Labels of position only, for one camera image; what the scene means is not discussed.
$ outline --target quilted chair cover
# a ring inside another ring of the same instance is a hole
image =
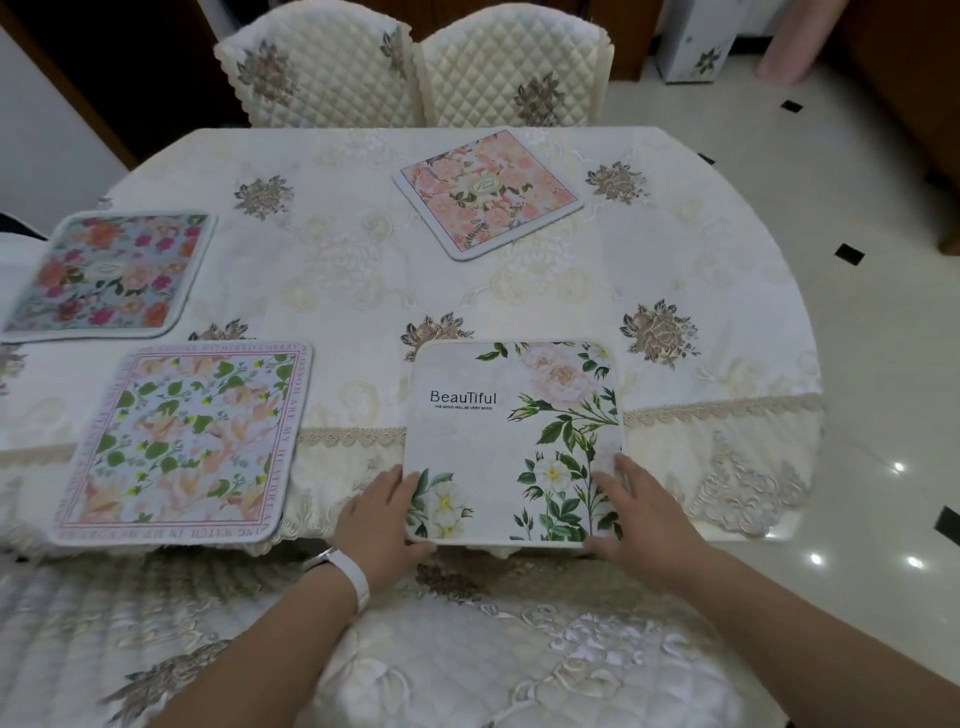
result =
[[[603,28],[526,3],[485,8],[414,46],[435,127],[596,124],[612,62]]]
[[[255,127],[421,127],[410,26],[340,0],[300,0],[213,49]]]

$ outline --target white watch strap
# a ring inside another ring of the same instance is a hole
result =
[[[353,584],[353,589],[357,592],[357,614],[363,612],[367,606],[367,602],[370,601],[370,584],[367,583],[367,575],[363,573],[363,570],[356,565],[353,559],[339,548],[329,548],[320,554],[320,556],[315,556],[310,559],[303,565],[304,570],[313,569],[326,562],[333,564],[333,566],[347,575],[347,579],[350,580],[350,583]]]

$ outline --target embroidered tablecloth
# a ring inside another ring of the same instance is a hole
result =
[[[819,367],[796,282],[750,207],[658,129],[516,130],[586,206],[455,262],[391,173],[483,133],[202,130],[118,183],[113,210],[201,208],[219,223],[168,334],[0,349],[0,484],[16,470],[5,502],[20,547],[46,548],[64,463],[121,357],[188,338],[315,348],[284,518],[254,552],[329,536],[343,502],[401,459],[417,350],[454,337],[599,342],[627,451],[702,532],[789,538],[820,440]]]

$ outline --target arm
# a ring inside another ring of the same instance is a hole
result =
[[[381,473],[344,508],[333,543],[356,562],[375,594],[433,550],[405,544],[404,518],[419,473]],[[153,728],[293,725],[357,610],[353,584],[332,564],[296,586],[177,694]]]
[[[956,725],[960,688],[712,548],[652,475],[624,455],[617,468],[629,491],[594,478],[623,541],[587,549],[690,602],[800,728]]]

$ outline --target hand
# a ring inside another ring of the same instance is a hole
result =
[[[429,543],[406,543],[407,511],[419,473],[400,482],[401,466],[384,471],[344,506],[333,544],[367,577],[371,594],[393,586],[415,564],[437,550]]]
[[[630,485],[605,473],[593,481],[607,494],[623,528],[623,540],[590,537],[584,548],[664,592],[679,593],[713,553],[673,496],[624,454],[616,468]]]

